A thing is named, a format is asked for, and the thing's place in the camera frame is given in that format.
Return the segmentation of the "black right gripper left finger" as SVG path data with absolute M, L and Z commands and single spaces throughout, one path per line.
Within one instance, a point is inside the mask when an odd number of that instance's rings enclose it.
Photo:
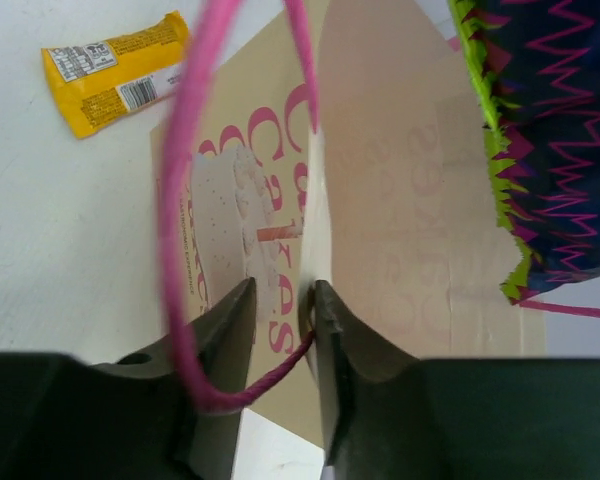
M 236 393 L 246 386 L 255 332 L 256 285 L 237 284 L 188 330 L 197 357 L 216 389 Z M 171 359 L 169 337 L 114 364 L 97 364 L 124 393 L 114 402 L 134 443 L 135 479 L 228 479 L 233 472 L 240 413 L 203 414 L 193 407 Z

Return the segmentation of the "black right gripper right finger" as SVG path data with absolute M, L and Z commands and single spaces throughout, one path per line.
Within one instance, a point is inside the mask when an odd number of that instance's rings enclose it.
M 414 358 L 359 320 L 325 280 L 314 287 L 325 479 L 415 479 L 420 394 Z

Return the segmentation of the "paper bag with pink handles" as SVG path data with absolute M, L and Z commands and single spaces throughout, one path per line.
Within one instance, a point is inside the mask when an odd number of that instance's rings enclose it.
M 482 115 L 460 52 L 413 1 L 310 1 L 326 154 L 309 152 L 308 88 L 284 14 L 216 60 L 170 196 L 172 274 L 200 324 L 257 283 L 251 379 L 304 330 L 308 278 L 332 283 L 372 329 L 417 357 L 600 357 L 600 279 L 510 305 L 520 253 L 496 223 Z

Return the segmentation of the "yellow snack bar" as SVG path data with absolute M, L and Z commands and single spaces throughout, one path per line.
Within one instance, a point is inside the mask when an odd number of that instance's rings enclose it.
M 43 48 L 53 100 L 78 139 L 171 95 L 189 42 L 173 11 L 146 29 L 81 46 Z

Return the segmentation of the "purple blue candy bag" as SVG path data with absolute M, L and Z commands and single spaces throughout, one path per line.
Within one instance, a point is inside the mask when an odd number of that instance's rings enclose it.
M 600 277 L 600 1 L 449 5 L 485 119 L 512 304 Z

